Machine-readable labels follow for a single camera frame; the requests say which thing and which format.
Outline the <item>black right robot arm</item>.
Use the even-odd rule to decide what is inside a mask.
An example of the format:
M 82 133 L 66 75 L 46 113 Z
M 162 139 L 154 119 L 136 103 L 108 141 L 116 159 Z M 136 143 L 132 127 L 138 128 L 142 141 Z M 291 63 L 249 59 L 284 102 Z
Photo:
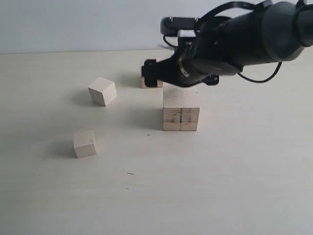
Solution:
M 160 31 L 163 37 L 177 37 L 178 45 L 170 58 L 144 62 L 145 85 L 156 87 L 162 81 L 183 88 L 215 86 L 221 76 L 241 75 L 245 66 L 280 67 L 311 47 L 313 7 L 304 0 L 232 1 L 201 18 L 163 18 Z

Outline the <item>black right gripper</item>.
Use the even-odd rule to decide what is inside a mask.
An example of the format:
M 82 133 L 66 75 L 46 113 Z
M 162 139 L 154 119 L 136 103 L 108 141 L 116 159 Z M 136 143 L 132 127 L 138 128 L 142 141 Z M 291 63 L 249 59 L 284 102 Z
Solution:
M 220 76 L 242 72 L 243 35 L 240 26 L 233 23 L 204 23 L 194 36 L 178 37 L 178 46 L 169 58 L 159 62 L 147 59 L 141 66 L 141 77 L 147 87 L 156 86 L 158 80 L 178 87 L 217 85 Z

